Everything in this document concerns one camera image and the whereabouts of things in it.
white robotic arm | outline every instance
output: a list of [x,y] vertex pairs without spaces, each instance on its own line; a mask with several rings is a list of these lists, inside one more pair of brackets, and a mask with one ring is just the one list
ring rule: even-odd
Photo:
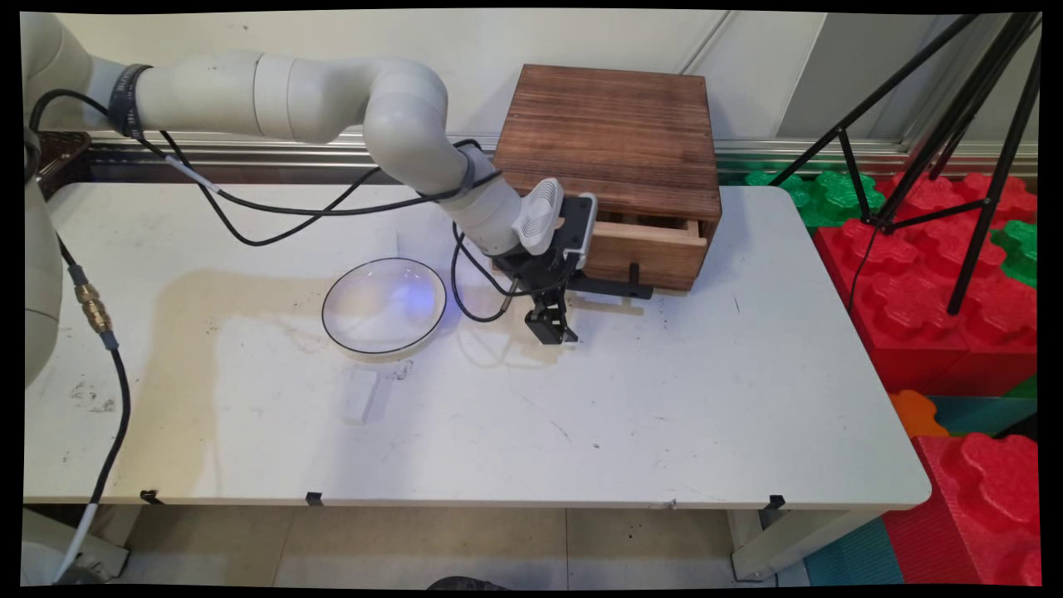
[[[73,89],[108,105],[123,65],[89,55],[54,15],[21,13],[20,24],[23,122],[37,100],[55,88]],[[348,126],[361,124],[367,149],[381,168],[424,194],[456,189],[463,181],[494,172],[475,146],[451,144],[444,131],[446,88],[432,69],[412,61],[319,62],[225,52],[145,70],[135,97],[146,130],[327,142]],[[40,127],[92,131],[112,124],[78,100],[58,98],[44,115]],[[467,178],[470,167],[472,177]],[[592,202],[592,222],[596,200],[586,194]],[[524,267],[521,254],[541,255],[550,246],[562,197],[560,184],[547,178],[523,200],[496,176],[439,205],[486,255],[505,256],[506,263]],[[590,222],[583,245],[566,249],[566,256],[581,255],[578,267],[589,249]],[[522,277],[503,269],[511,277]],[[56,236],[40,190],[31,180],[26,186],[27,387],[51,355],[61,296]]]

wooden box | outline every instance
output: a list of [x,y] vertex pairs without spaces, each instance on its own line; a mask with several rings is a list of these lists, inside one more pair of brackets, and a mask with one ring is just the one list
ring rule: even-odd
[[597,195],[588,275],[694,284],[721,217],[704,78],[525,65],[494,165],[522,194]]

red foam block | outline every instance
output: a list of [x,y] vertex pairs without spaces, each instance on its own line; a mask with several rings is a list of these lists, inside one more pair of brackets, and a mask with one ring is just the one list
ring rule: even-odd
[[[850,220],[813,237],[843,303],[870,235],[870,226]],[[877,235],[853,305],[853,325],[890,393],[927,388],[967,353],[958,322],[945,313],[946,290],[917,260],[918,250],[900,235]]]
[[967,354],[927,395],[999,397],[1037,373],[1037,291],[1010,277],[972,279],[958,331]]
[[1037,445],[978,433],[912,443],[930,499],[882,516],[905,583],[1041,585]]
[[[902,175],[904,172],[894,174],[888,182],[879,185],[879,190],[889,197],[897,187]],[[894,220],[914,218],[968,201],[984,199],[989,193],[991,181],[992,176],[977,173],[967,174],[959,182],[952,182],[944,176],[931,181],[929,173],[924,172],[915,180],[915,184],[908,191],[905,201],[897,208]],[[948,216],[949,219],[958,218],[972,221],[976,220],[977,217],[978,209]],[[1000,193],[1000,202],[993,213],[991,227],[1001,228],[1009,220],[1034,223],[1036,218],[1037,195],[1027,191],[1026,183],[1020,178],[1008,176],[1003,191]]]
[[[956,192],[964,201],[984,199],[990,191],[993,176],[972,172],[955,185]],[[1009,220],[1022,220],[1031,224],[1037,221],[1037,195],[1026,190],[1022,178],[1008,176],[1000,192],[1000,203],[993,216],[993,227],[1001,228]]]
[[[897,234],[904,235],[904,238],[918,247],[918,262],[923,273],[951,291],[960,277],[960,268],[975,234],[975,219],[948,216],[901,228]],[[1003,277],[1000,264],[1007,257],[1008,253],[1003,247],[990,242],[990,235],[986,234],[975,262],[973,277]]]

tripod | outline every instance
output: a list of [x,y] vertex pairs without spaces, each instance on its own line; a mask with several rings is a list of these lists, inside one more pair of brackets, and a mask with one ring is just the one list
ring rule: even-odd
[[[865,112],[867,112],[868,108],[875,105],[876,102],[882,99],[901,81],[904,81],[909,74],[911,74],[916,68],[918,68],[919,65],[926,62],[927,58],[932,56],[942,47],[948,44],[949,40],[956,37],[960,31],[971,24],[971,22],[978,18],[978,16],[979,15],[977,14],[963,15],[958,18],[945,31],[938,35],[933,41],[927,45],[926,48],[916,53],[910,61],[908,61],[907,64],[905,64],[905,66],[900,67],[900,70],[890,76],[890,79],[875,89],[875,91],[873,91],[872,95],[864,101],[860,102],[860,104],[857,105],[853,112],[845,115],[845,117],[838,121],[838,123],[834,124],[826,134],[812,143],[812,147],[806,150],[805,153],[793,161],[793,164],[779,172],[779,174],[776,175],[770,183],[773,186],[780,185],[787,180],[787,177],[797,171],[798,168],[805,165],[805,163],[811,159],[812,156],[819,153],[827,146],[827,143],[837,137],[842,146],[842,153],[845,155],[845,164],[848,167],[849,175],[853,177],[853,186],[856,188],[857,201],[860,203],[860,221],[867,225],[875,226],[875,233],[881,230],[883,234],[891,234],[897,228],[910,226],[912,224],[928,222],[930,220],[961,213],[972,209],[981,209],[981,212],[978,216],[978,221],[975,224],[974,236],[971,238],[971,244],[967,245],[967,252],[964,256],[963,264],[960,268],[960,275],[956,280],[956,286],[952,288],[952,294],[949,298],[947,311],[949,315],[954,317],[960,313],[960,307],[963,304],[963,296],[967,291],[967,286],[971,283],[971,276],[974,273],[975,264],[978,261],[978,254],[981,252],[982,244],[985,242],[985,236],[989,234],[990,223],[993,221],[993,213],[996,211],[996,206],[1000,201],[1000,193],[1003,190],[1005,181],[1008,177],[1008,171],[1011,170],[1011,165],[1015,159],[1015,153],[1018,151],[1018,143],[1022,139],[1023,132],[1026,130],[1026,124],[1030,119],[1030,114],[1033,112],[1033,104],[1037,99],[1037,92],[1041,88],[1040,42],[1037,44],[1037,53],[1034,55],[1033,64],[1030,66],[1030,73],[1027,76],[1026,85],[1023,87],[1023,93],[1019,97],[1018,105],[1015,108],[1015,115],[1012,117],[1011,125],[1008,129],[1008,135],[1005,137],[1003,147],[1000,150],[1000,158],[997,160],[996,168],[993,171],[993,178],[990,182],[986,195],[983,199],[969,201],[960,205],[925,213],[923,216],[901,220],[899,222],[894,222],[893,218],[897,212],[897,208],[900,206],[900,203],[908,194],[908,191],[911,190],[919,175],[924,170],[926,170],[927,166],[930,165],[930,160],[933,159],[933,156],[938,154],[939,150],[941,150],[941,155],[938,157],[938,161],[930,169],[929,177],[930,180],[934,180],[941,175],[941,172],[948,163],[949,157],[951,157],[952,152],[960,143],[963,135],[967,132],[967,129],[971,126],[971,122],[975,119],[978,109],[982,106],[982,103],[989,97],[993,87],[996,86],[997,81],[1008,67],[1012,56],[1015,55],[1015,52],[1018,51],[1019,47],[1023,46],[1023,44],[1041,24],[1041,19],[1037,18],[1037,13],[1013,13],[1011,17],[1008,18],[1008,21],[1005,23],[1003,28],[1000,29],[1000,32],[993,40],[993,44],[982,55],[971,75],[967,76],[967,80],[957,92],[956,98],[952,99],[937,125],[930,132],[926,142],[916,152],[914,159],[912,159],[908,169],[905,171],[900,182],[897,183],[896,188],[877,213],[872,213],[871,208],[867,205],[867,198],[864,194],[863,185],[860,182],[860,174],[857,170],[857,160],[853,154],[853,148],[849,144],[849,137],[846,133],[846,129]],[[871,247],[874,242],[875,234],[872,234],[871,242],[867,245],[867,254],[871,253]],[[854,288],[856,287],[856,276],[854,276],[853,280]]]

white table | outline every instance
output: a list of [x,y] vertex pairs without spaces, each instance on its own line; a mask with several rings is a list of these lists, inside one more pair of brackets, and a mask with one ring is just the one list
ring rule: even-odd
[[[229,188],[307,206],[342,190]],[[526,297],[489,325],[451,297],[419,352],[368,360],[325,336],[322,298],[383,256],[448,279],[453,238],[437,206],[323,218],[251,247],[192,185],[62,189],[56,227],[102,293],[133,389],[104,501],[154,490],[164,503],[306,505],[321,493],[326,506],[726,509],[740,578],[923,502],[930,483],[789,197],[722,190],[689,293],[572,292],[580,342],[564,346],[526,329]],[[370,186],[345,205],[407,197]],[[253,238],[298,221],[224,207]],[[468,263],[459,286],[470,309],[496,309]],[[340,416],[355,368],[382,378],[364,426]],[[26,393],[27,502],[87,500],[118,398],[109,356],[67,292],[55,353]],[[755,510],[771,495],[793,512],[760,532]]]

